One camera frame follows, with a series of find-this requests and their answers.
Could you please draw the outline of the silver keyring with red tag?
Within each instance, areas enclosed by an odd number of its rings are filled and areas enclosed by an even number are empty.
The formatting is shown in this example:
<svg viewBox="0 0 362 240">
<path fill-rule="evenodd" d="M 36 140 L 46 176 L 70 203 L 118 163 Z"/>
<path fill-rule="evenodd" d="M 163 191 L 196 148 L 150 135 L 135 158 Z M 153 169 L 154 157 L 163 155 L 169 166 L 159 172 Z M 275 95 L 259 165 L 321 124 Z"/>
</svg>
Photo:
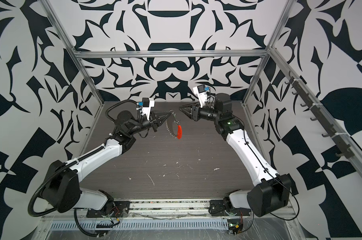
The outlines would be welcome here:
<svg viewBox="0 0 362 240">
<path fill-rule="evenodd" d="M 168 117 L 167 121 L 167 130 L 170 135 L 178 140 L 182 138 L 182 126 L 180 121 L 177 119 L 177 114 L 172 112 Z"/>
</svg>

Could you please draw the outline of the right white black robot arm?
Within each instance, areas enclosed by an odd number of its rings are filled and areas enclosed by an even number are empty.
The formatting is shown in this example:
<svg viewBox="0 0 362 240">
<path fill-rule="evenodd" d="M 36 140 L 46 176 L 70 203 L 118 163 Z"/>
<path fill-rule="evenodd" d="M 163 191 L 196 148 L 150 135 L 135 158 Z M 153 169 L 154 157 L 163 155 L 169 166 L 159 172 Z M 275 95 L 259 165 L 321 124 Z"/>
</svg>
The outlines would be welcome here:
<svg viewBox="0 0 362 240">
<path fill-rule="evenodd" d="M 213 122 L 218 134 L 237 153 L 254 185 L 249 192 L 231 192 L 228 195 L 230 208 L 250 209 L 262 217 L 286 207 L 292 195 L 290 178 L 279 174 L 252 143 L 243 121 L 233 114 L 230 96 L 217 94 L 213 105 L 208 106 L 206 102 L 207 97 L 203 96 L 198 103 L 183 105 L 179 110 L 196 122 Z"/>
</svg>

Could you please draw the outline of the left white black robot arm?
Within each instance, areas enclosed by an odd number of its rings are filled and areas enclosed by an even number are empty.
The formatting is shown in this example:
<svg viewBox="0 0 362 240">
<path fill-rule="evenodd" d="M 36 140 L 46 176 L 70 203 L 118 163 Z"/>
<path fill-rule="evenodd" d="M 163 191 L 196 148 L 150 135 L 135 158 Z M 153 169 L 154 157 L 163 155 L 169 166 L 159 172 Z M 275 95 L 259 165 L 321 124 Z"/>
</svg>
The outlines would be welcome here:
<svg viewBox="0 0 362 240">
<path fill-rule="evenodd" d="M 115 127 L 99 147 L 67 162 L 55 161 L 48 169 L 43 183 L 38 187 L 29 205 L 28 213 L 40 217 L 57 211 L 90 209 L 105 216 L 114 208 L 114 199 L 105 191 L 92 191 L 80 187 L 91 172 L 103 164 L 126 153 L 136 142 L 135 134 L 168 123 L 173 111 L 153 111 L 148 116 L 135 118 L 131 112 L 122 111 L 110 118 Z"/>
</svg>

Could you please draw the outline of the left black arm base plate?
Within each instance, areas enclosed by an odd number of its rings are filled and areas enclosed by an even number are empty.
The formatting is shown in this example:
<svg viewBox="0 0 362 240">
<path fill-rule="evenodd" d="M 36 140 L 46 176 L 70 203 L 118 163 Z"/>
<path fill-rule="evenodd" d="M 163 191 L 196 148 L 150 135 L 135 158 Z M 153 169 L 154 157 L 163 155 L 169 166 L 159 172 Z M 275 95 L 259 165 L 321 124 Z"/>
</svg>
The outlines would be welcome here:
<svg viewBox="0 0 362 240">
<path fill-rule="evenodd" d="M 114 201 L 107 202 L 101 210 L 89 209 L 86 217 L 87 218 L 119 218 L 124 217 L 129 213 L 130 201 Z"/>
</svg>

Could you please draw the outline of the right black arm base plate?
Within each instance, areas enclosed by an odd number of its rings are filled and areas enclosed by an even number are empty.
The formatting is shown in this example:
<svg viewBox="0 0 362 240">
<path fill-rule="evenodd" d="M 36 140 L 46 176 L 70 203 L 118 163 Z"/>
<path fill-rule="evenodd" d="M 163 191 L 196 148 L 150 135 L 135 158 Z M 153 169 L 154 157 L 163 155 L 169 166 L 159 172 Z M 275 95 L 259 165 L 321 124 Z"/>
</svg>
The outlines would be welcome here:
<svg viewBox="0 0 362 240">
<path fill-rule="evenodd" d="M 213 217 L 239 217 L 250 216 L 251 210 L 234 208 L 227 198 L 222 200 L 210 200 L 208 212 Z"/>
</svg>

